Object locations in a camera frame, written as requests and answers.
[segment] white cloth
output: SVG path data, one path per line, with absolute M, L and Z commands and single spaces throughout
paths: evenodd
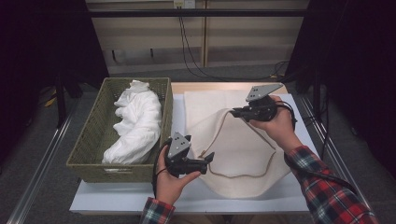
M 265 131 L 229 112 L 247 105 L 247 95 L 248 91 L 188 91 L 184 95 L 193 157 L 215 152 L 206 175 L 200 178 L 226 198 L 259 196 L 290 172 L 283 150 Z
M 145 161 L 161 134 L 161 104 L 149 84 L 133 80 L 119 100 L 113 126 L 120 138 L 104 153 L 102 163 L 135 164 Z

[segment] black curtain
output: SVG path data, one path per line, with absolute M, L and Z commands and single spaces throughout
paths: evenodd
M 108 77 L 91 18 L 69 11 L 87 11 L 85 1 L 0 1 L 0 162 L 34 117 L 42 88 L 62 74 L 79 97 L 79 82 L 99 88 Z

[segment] plaid sleeve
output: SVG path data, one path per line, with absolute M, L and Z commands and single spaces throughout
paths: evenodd
M 174 211 L 174 206 L 153 198 L 148 198 L 142 217 L 140 218 L 140 224 L 168 223 Z
M 298 147 L 289 160 L 305 170 L 331 175 L 332 171 L 308 147 Z M 378 223 L 374 213 L 349 189 L 293 170 L 301 184 L 306 204 L 315 223 Z

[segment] gray floor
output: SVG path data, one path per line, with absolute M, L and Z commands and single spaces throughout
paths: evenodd
M 180 66 L 167 66 L 167 70 L 159 70 L 155 66 L 152 71 L 135 71 L 125 73 L 128 68 L 120 66 L 113 77 L 170 77 L 173 81 L 216 81 L 215 78 L 201 78 L 192 75 L 186 69 L 178 69 Z M 276 81 L 276 78 L 268 77 L 274 73 L 274 65 L 249 64 L 226 67 L 212 67 L 204 69 L 211 76 L 216 77 L 242 77 L 262 78 L 261 81 Z M 31 194 L 28 200 L 23 201 L 25 214 L 19 214 L 14 218 L 19 222 L 13 223 L 137 223 L 138 217 L 134 216 L 82 216 L 68 211 L 78 188 L 78 178 L 65 167 L 65 163 L 71 149 L 77 141 L 85 119 L 90 113 L 97 90 L 88 85 L 81 84 L 84 94 L 79 99 L 67 98 L 67 108 L 75 113 L 70 119 L 67 132 L 63 140 L 55 144 L 57 146 L 49 156 L 45 172 L 41 182 L 37 182 L 37 191 Z M 289 92 L 296 93 L 294 83 L 288 83 Z M 296 103 L 302 97 L 310 98 L 312 92 L 305 95 L 295 94 Z M 41 101 L 48 99 L 43 95 Z M 394 223 L 396 219 L 396 181 L 388 172 L 373 158 L 366 143 L 351 131 L 347 119 L 339 108 L 329 102 L 330 137 L 338 149 L 349 172 L 359 185 L 365 199 L 372 206 L 381 223 Z M 57 107 L 52 105 L 37 106 L 37 112 L 31 126 L 29 126 L 19 144 L 8 157 L 0 175 L 0 223 L 7 223 L 11 215 L 15 214 L 23 193 L 32 183 L 32 178 L 37 176 L 35 170 L 42 165 L 42 159 L 46 155 L 56 132 Z M 318 150 L 321 150 L 320 138 L 312 124 L 307 122 L 307 129 L 311 133 Z M 333 167 L 330 157 L 325 154 L 327 163 Z M 289 215 L 290 223 L 310 223 L 308 214 Z

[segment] black cable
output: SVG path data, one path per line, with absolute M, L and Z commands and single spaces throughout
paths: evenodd
M 286 108 L 286 109 L 289 110 L 289 112 L 291 114 L 291 124 L 293 126 L 293 130 L 295 130 L 296 129 L 297 119 L 295 118 L 294 110 L 291 107 L 291 105 L 288 102 L 285 102 L 285 101 L 276 101 L 276 103 L 282 103 L 283 104 L 283 105 L 276 105 L 276 107 L 282 107 L 282 108 Z
M 161 152 L 163 151 L 163 148 L 164 148 L 166 145 L 170 145 L 171 143 L 172 143 L 172 138 L 168 138 L 168 139 L 163 143 L 163 145 L 160 146 L 160 148 L 158 149 L 157 155 L 156 155 L 155 160 L 154 160 L 154 165 L 153 165 L 153 167 L 152 167 L 152 177 L 151 177 L 151 185 L 152 185 L 152 191 L 153 191 L 153 193 L 154 193 L 154 198 L 157 198 L 157 178 L 158 178 L 158 175 L 159 175 L 162 171 L 168 169 L 168 167 L 165 167 L 165 168 L 161 169 L 160 172 L 157 173 L 158 159 L 160 158 L 160 154 L 161 154 Z
M 355 190 L 355 188 L 351 184 L 349 184 L 345 180 L 343 180 L 343 179 L 341 179 L 341 178 L 339 178 L 339 177 L 337 177 L 335 175 L 325 175 L 325 174 L 321 174 L 321 173 L 305 170 L 304 168 L 301 168 L 300 166 L 298 166 L 294 162 L 290 161 L 290 159 L 289 159 L 288 155 L 286 155 L 286 153 L 284 154 L 284 159 L 285 159 L 285 163 L 291 169 L 294 169 L 297 172 L 300 172 L 300 173 L 302 173 L 304 175 L 312 175 L 312 176 L 315 176 L 315 177 L 318 177 L 318 178 L 321 178 L 321 179 L 332 181 L 332 182 L 334 182 L 336 184 L 339 184 L 339 185 L 343 186 L 344 188 L 349 189 L 355 195 L 358 195 L 357 191 Z
M 277 75 L 278 75 L 278 72 L 279 72 L 279 70 L 282 68 L 282 66 L 283 66 L 285 63 L 288 63 L 288 62 L 289 62 L 289 61 L 283 61 L 283 62 L 279 62 L 279 63 L 275 64 L 275 72 L 274 72 L 273 74 L 269 75 L 269 76 L 266 76 L 266 77 L 214 77 L 214 76 L 211 76 L 211 75 L 209 75 L 208 73 L 204 72 L 204 71 L 197 65 L 196 61 L 194 60 L 194 57 L 193 57 L 193 55 L 192 55 L 191 48 L 190 48 L 190 43 L 189 43 L 189 40 L 188 40 L 187 35 L 186 35 L 186 29 L 185 29 L 184 21 L 183 21 L 183 18 L 182 18 L 182 17 L 179 17 L 179 24 L 180 24 L 180 30 L 181 30 L 181 40 L 182 40 L 182 47 L 183 47 L 183 59 L 184 59 L 184 64 L 186 64 L 186 67 L 187 67 L 187 69 L 189 70 L 189 72 L 190 72 L 191 74 L 193 74 L 194 76 L 196 76 L 196 77 L 203 77 L 203 76 L 200 76 L 200 75 L 198 75 L 198 74 L 193 73 L 193 72 L 191 71 L 191 69 L 188 67 L 188 65 L 187 65 L 187 60 L 186 60 L 186 55 L 185 55 L 184 40 L 186 40 L 187 49 L 188 49 L 188 51 L 189 51 L 189 54 L 190 54 L 190 56 L 191 56 L 192 62 L 194 63 L 195 67 L 196 67 L 203 75 L 205 75 L 205 77 L 212 77 L 212 78 L 218 79 L 218 80 L 220 80 L 220 81 L 229 81 L 229 80 L 227 80 L 227 79 L 231 79 L 231 80 L 250 80 L 250 81 L 263 80 L 263 79 L 266 79 L 266 78 L 271 77 L 271 76 L 277 76 Z
M 323 106 L 326 106 L 324 111 L 326 111 L 326 125 L 325 125 L 325 129 L 326 129 L 326 133 L 323 139 L 323 145 L 322 145 L 322 150 L 320 152 L 320 159 L 324 160 L 324 153 L 326 151 L 326 145 L 327 145 L 327 141 L 329 140 L 329 132 L 330 132 L 330 116 L 329 116 L 329 93 L 326 90 L 326 97 L 325 97 L 325 103 L 323 104 Z

